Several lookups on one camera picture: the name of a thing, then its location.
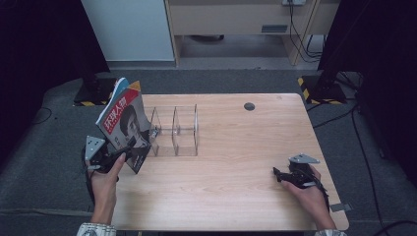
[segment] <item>book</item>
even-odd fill
[[[139,81],[129,84],[126,78],[119,79],[95,124],[116,149],[126,147],[135,137],[126,163],[138,173],[150,150],[150,121],[145,114]]]

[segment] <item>desk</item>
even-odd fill
[[[306,0],[293,7],[291,17],[290,7],[276,0],[165,0],[175,61],[180,60],[183,35],[277,34],[296,65],[307,34],[328,33],[337,1]]]
[[[255,110],[244,108],[246,102]],[[288,157],[319,159],[330,204],[340,203],[298,94],[144,95],[145,106],[197,104],[198,156],[148,157],[138,175],[125,165],[113,222],[120,230],[314,230],[312,219],[276,182]],[[331,214],[346,229],[344,211]]]

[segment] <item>hand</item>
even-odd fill
[[[93,172],[91,184],[92,191],[94,192],[95,206],[91,223],[111,223],[113,210],[116,206],[117,176],[125,163],[125,156],[126,153],[122,153],[107,174]]]
[[[316,178],[320,180],[321,174],[315,167],[310,165]],[[328,207],[326,206],[323,193],[316,186],[299,189],[288,181],[281,181],[282,186],[292,193],[295,198],[300,202],[303,209],[308,212],[314,219],[318,230],[323,229],[335,229],[334,221],[331,219],[328,213]]]

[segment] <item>sleeve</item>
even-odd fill
[[[347,236],[347,234],[335,229],[325,229],[316,232],[314,236]]]
[[[113,225],[83,223],[77,236],[116,236],[116,229]]]

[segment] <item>gray carpet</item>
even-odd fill
[[[296,92],[296,79],[313,71],[273,70],[142,70],[113,71],[129,81],[141,81],[143,93],[242,93]],[[101,136],[94,122],[101,106],[75,107],[73,98],[81,80],[51,89],[26,136],[0,176],[0,235],[74,235],[89,220],[82,216],[92,209],[81,168],[81,148],[86,135]],[[343,88],[353,97],[350,88]],[[344,105],[321,105],[309,111],[313,125],[347,112],[355,101]],[[314,105],[306,104],[306,109]],[[381,159],[364,118],[354,113],[376,186],[385,224],[417,220],[417,190],[405,179],[394,160]],[[336,189],[347,213],[348,235],[368,236],[381,229],[369,173],[351,116],[316,128]],[[5,210],[14,210],[13,214]],[[16,212],[16,209],[28,211]],[[50,215],[35,209],[69,210]],[[415,235],[417,226],[400,225],[390,235]]]

